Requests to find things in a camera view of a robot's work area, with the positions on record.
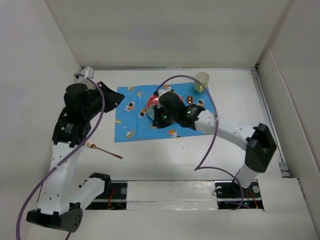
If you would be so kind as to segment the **blue space-print cloth placemat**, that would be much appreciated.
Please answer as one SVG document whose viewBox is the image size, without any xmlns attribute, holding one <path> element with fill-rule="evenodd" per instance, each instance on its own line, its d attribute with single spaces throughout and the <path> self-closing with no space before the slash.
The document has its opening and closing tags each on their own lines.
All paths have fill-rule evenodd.
<svg viewBox="0 0 320 240">
<path fill-rule="evenodd" d="M 157 85 L 137 85 L 118 87 L 117 92 L 124 95 L 124 100 L 115 110 L 114 141 L 130 142 L 142 140 L 170 139 L 180 137 L 202 136 L 208 133 L 181 127 L 175 123 L 166 128 L 158 129 L 153 126 L 153 120 L 146 110 L 149 97 L 157 89 Z M 214 112 L 209 96 L 203 92 L 198 93 L 191 82 L 165 84 L 160 91 L 173 91 L 180 95 L 185 105 L 187 96 L 193 96 L 194 104 Z"/>
</svg>

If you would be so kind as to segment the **pale yellow paper cup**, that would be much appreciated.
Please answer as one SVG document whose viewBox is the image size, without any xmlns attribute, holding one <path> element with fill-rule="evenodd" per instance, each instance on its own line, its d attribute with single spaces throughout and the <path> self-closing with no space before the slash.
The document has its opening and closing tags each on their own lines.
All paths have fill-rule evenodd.
<svg viewBox="0 0 320 240">
<path fill-rule="evenodd" d="M 194 90 L 198 93 L 203 93 L 210 82 L 210 76 L 207 72 L 201 71 L 195 75 Z"/>
</svg>

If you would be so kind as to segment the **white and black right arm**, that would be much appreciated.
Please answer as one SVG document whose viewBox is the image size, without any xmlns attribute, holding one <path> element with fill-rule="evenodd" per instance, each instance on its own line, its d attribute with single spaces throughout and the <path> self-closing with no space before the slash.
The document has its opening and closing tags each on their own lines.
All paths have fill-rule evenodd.
<svg viewBox="0 0 320 240">
<path fill-rule="evenodd" d="M 244 164 L 237 172 L 231 191 L 237 197 L 249 192 L 253 180 L 265 173 L 277 149 L 269 127 L 263 123 L 247 126 L 219 118 L 204 107 L 185 105 L 171 91 L 156 93 L 158 103 L 154 106 L 153 126 L 158 129 L 178 124 L 183 128 L 205 132 L 231 142 L 245 151 Z"/>
</svg>

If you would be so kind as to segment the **red and teal floral plate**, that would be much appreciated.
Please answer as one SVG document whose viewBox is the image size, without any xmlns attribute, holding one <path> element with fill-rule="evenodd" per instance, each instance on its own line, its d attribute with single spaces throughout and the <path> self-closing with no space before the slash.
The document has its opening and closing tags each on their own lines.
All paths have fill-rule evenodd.
<svg viewBox="0 0 320 240">
<path fill-rule="evenodd" d="M 160 91 L 157 95 L 155 93 L 153 93 L 147 100 L 146 102 L 146 112 L 148 114 L 148 116 L 154 120 L 155 119 L 155 110 L 154 110 L 154 106 L 157 107 L 158 103 L 159 103 L 159 97 L 161 97 L 162 95 L 166 94 L 166 93 L 171 93 L 177 96 L 177 98 L 179 99 L 179 103 L 182 103 L 184 105 L 184 101 L 183 98 L 178 95 L 177 93 L 175 93 L 174 91 Z"/>
</svg>

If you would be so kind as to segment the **copper fork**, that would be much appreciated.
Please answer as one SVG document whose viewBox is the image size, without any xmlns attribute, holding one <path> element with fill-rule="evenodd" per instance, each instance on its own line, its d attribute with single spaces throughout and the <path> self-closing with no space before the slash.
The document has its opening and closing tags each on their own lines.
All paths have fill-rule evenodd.
<svg viewBox="0 0 320 240">
<path fill-rule="evenodd" d="M 91 148 L 91 149 L 96 149 L 96 150 L 102 151 L 102 152 L 107 153 L 107 154 L 109 154 L 109 155 L 111 155 L 111 156 L 113 156 L 113 157 L 116 157 L 116 158 L 118 158 L 118 159 L 121 159 L 121 160 L 123 159 L 122 156 L 120 156 L 120 155 L 118 155 L 118 154 L 115 154 L 115 153 L 112 153 L 112 152 L 110 152 L 110 151 L 104 150 L 104 149 L 102 149 L 102 148 L 100 148 L 100 147 L 97 147 L 94 143 L 92 143 L 92 142 L 90 142 L 90 141 L 87 141 L 87 142 L 85 143 L 85 145 L 86 145 L 87 147 Z"/>
</svg>

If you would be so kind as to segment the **copper spoon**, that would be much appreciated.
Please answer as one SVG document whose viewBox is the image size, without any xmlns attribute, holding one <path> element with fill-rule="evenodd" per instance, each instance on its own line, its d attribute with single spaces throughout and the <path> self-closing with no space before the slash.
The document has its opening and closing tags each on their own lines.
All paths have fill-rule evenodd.
<svg viewBox="0 0 320 240">
<path fill-rule="evenodd" d="M 186 102 L 188 105 L 192 105 L 194 103 L 194 98 L 191 95 L 188 95 L 186 98 Z"/>
</svg>

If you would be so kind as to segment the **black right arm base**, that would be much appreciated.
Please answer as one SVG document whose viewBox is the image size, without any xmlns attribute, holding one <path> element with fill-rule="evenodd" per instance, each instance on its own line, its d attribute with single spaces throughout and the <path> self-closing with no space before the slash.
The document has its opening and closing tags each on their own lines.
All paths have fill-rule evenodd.
<svg viewBox="0 0 320 240">
<path fill-rule="evenodd" d="M 243 197 L 240 187 L 228 181 L 216 181 L 212 195 L 216 197 L 219 210 L 264 209 L 259 183 L 254 180 L 248 188 L 243 188 Z"/>
</svg>

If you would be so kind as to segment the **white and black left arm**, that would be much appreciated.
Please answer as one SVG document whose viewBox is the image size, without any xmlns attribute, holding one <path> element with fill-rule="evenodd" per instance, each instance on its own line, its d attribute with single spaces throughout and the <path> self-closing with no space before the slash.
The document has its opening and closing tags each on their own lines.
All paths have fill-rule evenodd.
<svg viewBox="0 0 320 240">
<path fill-rule="evenodd" d="M 45 228 L 74 233 L 80 226 L 84 210 L 96 197 L 111 194 L 111 177 L 92 173 L 84 185 L 71 192 L 77 161 L 85 143 L 96 130 L 95 116 L 114 110 L 125 98 L 103 82 L 88 89 L 84 83 L 66 88 L 62 109 L 52 136 L 52 157 L 45 189 L 36 209 L 28 211 L 26 221 Z"/>
</svg>

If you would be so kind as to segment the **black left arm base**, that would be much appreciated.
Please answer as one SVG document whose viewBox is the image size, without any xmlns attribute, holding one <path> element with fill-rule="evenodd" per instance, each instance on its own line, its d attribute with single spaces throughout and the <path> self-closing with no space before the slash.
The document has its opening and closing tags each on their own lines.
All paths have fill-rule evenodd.
<svg viewBox="0 0 320 240">
<path fill-rule="evenodd" d="M 112 181 L 110 191 L 97 196 L 86 210 L 126 210 L 127 193 L 127 181 Z"/>
</svg>

